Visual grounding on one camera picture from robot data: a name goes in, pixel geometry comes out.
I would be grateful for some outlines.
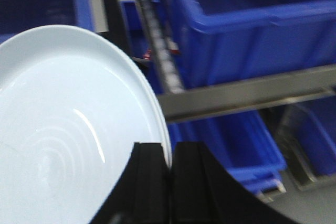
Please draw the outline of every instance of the metal frame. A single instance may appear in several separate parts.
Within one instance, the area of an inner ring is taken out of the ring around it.
[[[335,95],[336,65],[158,96],[168,122],[269,108]]]

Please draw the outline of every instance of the blue plastic bin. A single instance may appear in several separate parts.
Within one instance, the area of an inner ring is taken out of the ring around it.
[[[0,42],[27,29],[51,24],[93,30],[89,0],[0,0]]]
[[[203,141],[238,181],[261,179],[286,167],[257,111],[169,126],[173,149],[180,141]]]
[[[299,103],[291,108],[294,136],[314,170],[320,175],[336,173],[336,98]]]
[[[191,87],[335,63],[336,0],[164,0]]]

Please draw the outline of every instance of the metal shelf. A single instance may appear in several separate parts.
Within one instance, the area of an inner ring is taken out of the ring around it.
[[[165,90],[165,94],[159,95],[158,100],[168,123],[270,108],[336,95],[333,89],[336,86],[336,65],[185,90],[167,49],[164,31],[157,20],[151,0],[137,0],[137,2],[146,37],[154,52],[152,57],[159,79]],[[116,7],[112,8],[115,3],[115,0],[104,0],[107,11],[115,9]],[[116,34],[119,28],[117,31],[113,30],[112,20],[109,22],[110,25],[110,32],[114,33],[114,36],[120,36]],[[123,42],[127,39],[125,35],[124,39],[118,41]],[[297,145],[289,141],[288,135],[284,136],[280,132],[277,133],[276,139],[280,147],[281,145],[283,147],[284,156],[290,157],[287,159],[289,169],[294,171],[294,174],[299,174],[296,182],[301,189],[314,188],[316,185],[329,184],[336,180],[315,176]],[[283,194],[285,191],[283,186],[279,186],[275,191],[259,195],[259,198],[272,201],[274,195]]]

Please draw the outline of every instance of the white plate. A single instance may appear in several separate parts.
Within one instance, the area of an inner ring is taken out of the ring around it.
[[[87,223],[134,142],[162,142],[156,97],[120,49],[45,26],[0,45],[0,223]]]

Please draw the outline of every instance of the gray floor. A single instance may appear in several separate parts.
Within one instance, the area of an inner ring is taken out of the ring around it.
[[[282,173],[287,193],[269,205],[304,224],[336,223],[336,185],[299,191],[287,173]]]
[[[102,1],[92,0],[91,6],[96,31],[106,31]],[[336,223],[336,185],[301,192],[296,189],[287,173],[283,173],[282,177],[287,193],[270,203],[271,207],[300,223]]]

